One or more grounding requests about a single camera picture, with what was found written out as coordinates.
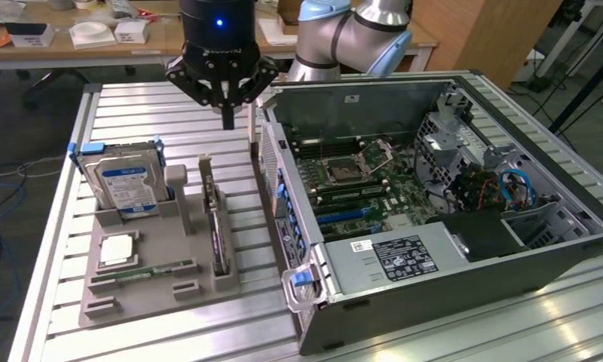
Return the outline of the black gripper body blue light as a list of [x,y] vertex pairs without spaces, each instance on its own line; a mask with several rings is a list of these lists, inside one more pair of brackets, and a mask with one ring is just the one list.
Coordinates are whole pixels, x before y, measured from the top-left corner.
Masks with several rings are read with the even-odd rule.
[[182,60],[206,99],[251,99],[260,91],[254,1],[181,1]]

